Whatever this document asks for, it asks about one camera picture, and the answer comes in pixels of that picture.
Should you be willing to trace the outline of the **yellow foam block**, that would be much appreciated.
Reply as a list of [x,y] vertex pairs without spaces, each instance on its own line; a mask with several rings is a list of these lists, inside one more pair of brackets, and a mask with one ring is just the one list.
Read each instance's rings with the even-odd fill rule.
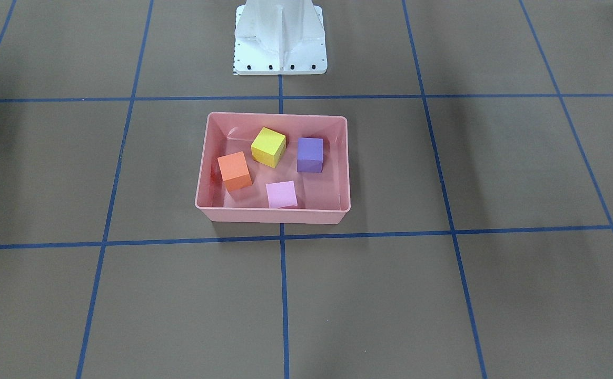
[[285,153],[287,137],[263,127],[251,144],[253,160],[270,168],[276,168]]

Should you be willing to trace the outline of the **pink plastic bin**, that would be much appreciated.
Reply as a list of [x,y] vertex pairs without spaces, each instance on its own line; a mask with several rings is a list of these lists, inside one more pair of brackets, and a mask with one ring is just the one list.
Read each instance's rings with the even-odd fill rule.
[[[251,155],[251,143],[263,127],[287,139],[286,151],[276,168],[254,161]],[[323,140],[321,173],[297,170],[298,141],[302,137]],[[253,185],[229,192],[217,159],[239,151],[246,156]],[[294,183],[295,207],[270,207],[266,185],[277,182]],[[347,119],[330,115],[213,111],[207,116],[195,204],[215,222],[340,223],[351,209]]]

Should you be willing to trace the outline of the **orange foam block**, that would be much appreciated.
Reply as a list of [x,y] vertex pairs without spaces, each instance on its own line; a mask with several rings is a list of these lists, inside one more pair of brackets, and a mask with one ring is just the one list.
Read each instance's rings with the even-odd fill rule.
[[217,158],[222,182],[228,192],[253,185],[244,152],[227,154]]

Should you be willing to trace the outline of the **purple foam block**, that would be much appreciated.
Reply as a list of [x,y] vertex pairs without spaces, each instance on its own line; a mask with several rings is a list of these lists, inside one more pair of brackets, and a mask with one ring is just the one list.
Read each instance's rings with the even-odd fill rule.
[[296,170],[300,173],[321,173],[324,162],[324,140],[302,137],[298,140]]

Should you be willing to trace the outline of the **pink foam block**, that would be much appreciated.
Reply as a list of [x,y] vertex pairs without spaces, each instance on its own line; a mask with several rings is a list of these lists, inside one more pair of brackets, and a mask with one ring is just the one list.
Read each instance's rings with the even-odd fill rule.
[[293,181],[267,183],[265,189],[269,208],[297,208],[299,206]]

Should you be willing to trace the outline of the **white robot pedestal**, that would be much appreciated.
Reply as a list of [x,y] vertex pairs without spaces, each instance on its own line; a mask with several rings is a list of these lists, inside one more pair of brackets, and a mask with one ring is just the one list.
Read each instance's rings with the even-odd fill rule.
[[233,74],[328,71],[323,10],[312,1],[247,1],[235,16]]

